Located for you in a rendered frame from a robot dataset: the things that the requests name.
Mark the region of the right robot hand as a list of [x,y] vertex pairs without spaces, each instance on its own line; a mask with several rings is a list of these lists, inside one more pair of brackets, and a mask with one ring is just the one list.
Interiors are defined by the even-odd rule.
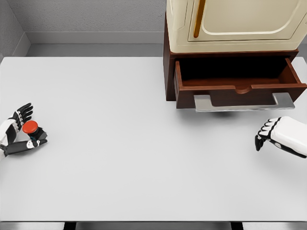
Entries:
[[265,141],[293,155],[307,158],[307,124],[289,116],[271,118],[264,123],[255,136],[257,151]]

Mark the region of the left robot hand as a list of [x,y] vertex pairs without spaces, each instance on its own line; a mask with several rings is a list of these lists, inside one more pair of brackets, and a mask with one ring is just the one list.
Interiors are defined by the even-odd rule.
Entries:
[[28,152],[47,143],[47,133],[41,127],[39,140],[15,141],[24,123],[31,120],[32,113],[33,106],[27,103],[15,110],[13,115],[0,125],[0,161],[9,155]]

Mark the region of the red push-button switch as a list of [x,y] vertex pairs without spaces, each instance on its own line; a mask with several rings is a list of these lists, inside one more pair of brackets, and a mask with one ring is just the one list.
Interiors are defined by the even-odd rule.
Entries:
[[30,139],[32,140],[39,140],[40,135],[40,127],[38,123],[34,120],[30,120],[24,123],[22,130],[26,133]]

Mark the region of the brown wooden drawer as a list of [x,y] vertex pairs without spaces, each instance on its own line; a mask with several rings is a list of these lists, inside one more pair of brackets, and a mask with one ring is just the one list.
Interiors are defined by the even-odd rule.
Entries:
[[295,101],[307,88],[287,57],[206,57],[176,61],[177,108],[195,108],[195,95],[209,95],[213,106],[271,105],[273,93]]

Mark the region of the cream appliance with door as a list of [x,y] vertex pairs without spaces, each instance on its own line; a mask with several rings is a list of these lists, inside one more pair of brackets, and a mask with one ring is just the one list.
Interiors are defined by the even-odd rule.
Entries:
[[166,0],[174,53],[295,50],[307,35],[307,0],[206,0],[198,38],[199,0]]

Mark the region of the brown wooden cabinet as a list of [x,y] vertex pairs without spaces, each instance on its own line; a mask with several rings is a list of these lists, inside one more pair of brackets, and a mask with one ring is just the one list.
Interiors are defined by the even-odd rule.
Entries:
[[175,100],[174,71],[175,60],[179,58],[233,58],[233,57],[284,57],[293,61],[299,53],[295,50],[280,51],[248,51],[248,52],[200,52],[200,53],[174,53],[170,50],[169,29],[167,19],[165,19],[163,66],[165,78],[165,95],[167,101]]

